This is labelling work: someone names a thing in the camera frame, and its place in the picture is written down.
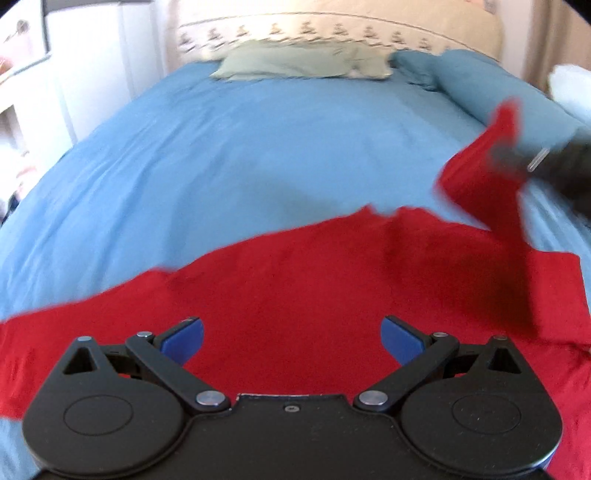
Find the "red knit sweater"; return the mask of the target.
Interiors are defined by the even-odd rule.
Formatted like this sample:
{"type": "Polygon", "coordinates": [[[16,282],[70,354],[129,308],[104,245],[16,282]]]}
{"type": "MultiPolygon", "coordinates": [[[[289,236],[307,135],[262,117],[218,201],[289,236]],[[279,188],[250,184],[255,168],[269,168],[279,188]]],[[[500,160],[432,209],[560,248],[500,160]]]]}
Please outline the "red knit sweater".
{"type": "Polygon", "coordinates": [[[550,473],[588,478],[590,313],[581,262],[526,241],[521,181],[489,163],[493,144],[514,141],[518,131],[519,108],[504,103],[439,177],[441,191],[476,226],[420,208],[390,216],[363,208],[3,322],[2,417],[24,417],[74,338],[115,343],[190,316],[201,318],[204,330],[180,349],[186,371],[229,396],[353,397],[402,368],[380,343],[381,323],[392,314],[471,343],[511,337],[564,421],[550,473]]]}

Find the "white pillow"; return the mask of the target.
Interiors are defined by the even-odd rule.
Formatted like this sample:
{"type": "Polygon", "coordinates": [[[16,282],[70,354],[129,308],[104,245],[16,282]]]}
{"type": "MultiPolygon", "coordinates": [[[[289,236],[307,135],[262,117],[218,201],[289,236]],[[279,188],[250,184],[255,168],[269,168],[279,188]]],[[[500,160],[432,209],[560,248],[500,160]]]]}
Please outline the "white pillow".
{"type": "Polygon", "coordinates": [[[590,71],[573,64],[556,65],[548,77],[549,93],[570,115],[590,125],[590,71]]]}

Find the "rolled blue blanket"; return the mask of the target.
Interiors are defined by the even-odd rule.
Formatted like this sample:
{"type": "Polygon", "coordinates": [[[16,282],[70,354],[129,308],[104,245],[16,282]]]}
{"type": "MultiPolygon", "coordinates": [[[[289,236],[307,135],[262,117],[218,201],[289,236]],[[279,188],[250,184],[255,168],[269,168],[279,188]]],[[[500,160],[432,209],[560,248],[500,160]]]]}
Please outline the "rolled blue blanket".
{"type": "Polygon", "coordinates": [[[441,55],[400,50],[390,65],[427,90],[439,91],[483,124],[507,100],[519,106],[518,148],[534,152],[564,147],[573,139],[588,140],[590,128],[536,87],[506,71],[493,59],[470,50],[448,50],[441,55]]]}

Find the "beige curtain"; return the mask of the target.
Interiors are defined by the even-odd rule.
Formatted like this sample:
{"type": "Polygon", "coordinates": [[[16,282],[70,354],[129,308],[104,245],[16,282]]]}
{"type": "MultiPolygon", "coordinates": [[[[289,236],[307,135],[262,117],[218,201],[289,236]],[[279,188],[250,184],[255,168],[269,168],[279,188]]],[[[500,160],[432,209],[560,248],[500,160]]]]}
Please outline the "beige curtain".
{"type": "Polygon", "coordinates": [[[558,65],[590,69],[590,25],[566,1],[534,1],[523,78],[549,91],[558,65]]]}

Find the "blue bed sheet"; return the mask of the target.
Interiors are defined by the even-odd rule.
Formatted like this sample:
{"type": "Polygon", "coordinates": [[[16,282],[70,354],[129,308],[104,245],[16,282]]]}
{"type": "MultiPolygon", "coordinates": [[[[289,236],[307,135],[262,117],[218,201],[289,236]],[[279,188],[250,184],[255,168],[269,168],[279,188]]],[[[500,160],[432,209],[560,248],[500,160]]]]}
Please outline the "blue bed sheet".
{"type": "MultiPolygon", "coordinates": [[[[505,101],[483,124],[400,73],[228,82],[213,71],[192,63],[168,75],[40,179],[1,229],[1,325],[363,208],[476,226],[439,177],[501,105],[518,106],[505,101]]],[[[548,184],[497,169],[521,181],[527,243],[580,259],[588,304],[588,222],[548,184]]],[[[22,420],[1,415],[5,479],[38,473],[22,420]]]]}

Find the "white shelf unit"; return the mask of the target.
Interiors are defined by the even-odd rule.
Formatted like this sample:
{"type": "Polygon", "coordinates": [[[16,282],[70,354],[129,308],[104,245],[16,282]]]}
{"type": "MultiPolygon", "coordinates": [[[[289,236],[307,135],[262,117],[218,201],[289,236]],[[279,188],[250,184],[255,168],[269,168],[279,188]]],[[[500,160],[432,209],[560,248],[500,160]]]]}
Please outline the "white shelf unit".
{"type": "Polygon", "coordinates": [[[1,215],[71,146],[44,3],[18,1],[1,16],[1,215]]]}

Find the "white wardrobe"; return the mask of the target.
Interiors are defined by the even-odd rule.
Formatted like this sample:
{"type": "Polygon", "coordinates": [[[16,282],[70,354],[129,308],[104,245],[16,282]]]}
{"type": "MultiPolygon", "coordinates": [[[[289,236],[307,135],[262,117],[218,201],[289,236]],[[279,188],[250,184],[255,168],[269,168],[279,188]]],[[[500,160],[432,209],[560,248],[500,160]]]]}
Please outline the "white wardrobe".
{"type": "Polygon", "coordinates": [[[44,1],[46,46],[77,143],[164,77],[153,1],[44,1]]]}

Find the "green pillow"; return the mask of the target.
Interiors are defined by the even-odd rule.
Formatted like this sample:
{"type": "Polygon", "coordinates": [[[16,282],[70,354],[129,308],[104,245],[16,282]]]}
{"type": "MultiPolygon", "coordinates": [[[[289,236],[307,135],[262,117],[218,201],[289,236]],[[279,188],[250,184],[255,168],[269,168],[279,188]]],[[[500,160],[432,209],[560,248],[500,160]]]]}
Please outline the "green pillow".
{"type": "Polygon", "coordinates": [[[270,78],[356,78],[386,80],[387,56],[359,42],[249,41],[232,49],[211,77],[242,81],[270,78]]]}

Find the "beige quilted headboard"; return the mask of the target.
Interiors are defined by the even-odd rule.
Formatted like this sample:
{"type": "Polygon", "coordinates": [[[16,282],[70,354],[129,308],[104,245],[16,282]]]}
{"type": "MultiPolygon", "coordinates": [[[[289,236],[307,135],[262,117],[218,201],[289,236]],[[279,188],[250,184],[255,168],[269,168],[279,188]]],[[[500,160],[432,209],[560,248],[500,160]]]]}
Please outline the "beige quilted headboard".
{"type": "Polygon", "coordinates": [[[221,59],[249,40],[361,42],[384,53],[450,49],[501,58],[501,19],[471,1],[172,1],[184,61],[221,59]]]}

